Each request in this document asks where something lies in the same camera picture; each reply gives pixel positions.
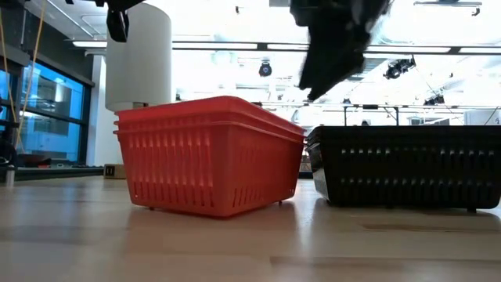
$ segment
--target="white cylindrical pillar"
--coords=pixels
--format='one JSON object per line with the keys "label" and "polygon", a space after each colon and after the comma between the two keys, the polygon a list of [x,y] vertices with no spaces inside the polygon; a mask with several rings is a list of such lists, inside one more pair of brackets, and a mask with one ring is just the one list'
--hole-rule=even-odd
{"label": "white cylindrical pillar", "polygon": [[129,110],[135,103],[159,105],[175,101],[172,91],[171,19],[158,7],[141,3],[128,11],[128,41],[108,37],[106,108]]}

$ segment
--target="red plastic basket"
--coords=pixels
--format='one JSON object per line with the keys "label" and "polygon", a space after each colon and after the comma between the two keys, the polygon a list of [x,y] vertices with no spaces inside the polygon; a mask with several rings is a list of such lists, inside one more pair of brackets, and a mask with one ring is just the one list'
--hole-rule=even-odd
{"label": "red plastic basket", "polygon": [[242,99],[118,116],[133,204],[225,217],[294,195],[303,129]]}

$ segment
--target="cardboard box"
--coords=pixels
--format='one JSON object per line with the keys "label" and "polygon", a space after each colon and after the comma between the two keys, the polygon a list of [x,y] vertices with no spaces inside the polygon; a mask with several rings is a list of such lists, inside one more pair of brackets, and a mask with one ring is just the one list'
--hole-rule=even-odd
{"label": "cardboard box", "polygon": [[105,179],[126,179],[125,167],[122,164],[105,164],[104,165]]}

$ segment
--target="table surface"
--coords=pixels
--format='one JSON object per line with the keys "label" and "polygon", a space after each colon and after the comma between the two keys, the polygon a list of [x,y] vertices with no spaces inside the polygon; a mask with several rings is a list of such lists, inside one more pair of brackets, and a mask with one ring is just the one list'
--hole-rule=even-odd
{"label": "table surface", "polygon": [[501,208],[332,208],[313,181],[232,219],[133,206],[102,177],[0,187],[0,281],[501,281]]}

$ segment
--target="black plastic basket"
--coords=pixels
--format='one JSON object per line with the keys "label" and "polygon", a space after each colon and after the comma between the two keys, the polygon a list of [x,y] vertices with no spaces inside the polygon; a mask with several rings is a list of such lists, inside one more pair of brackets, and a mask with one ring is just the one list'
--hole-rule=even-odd
{"label": "black plastic basket", "polygon": [[474,210],[501,198],[497,126],[321,126],[307,142],[331,204]]}

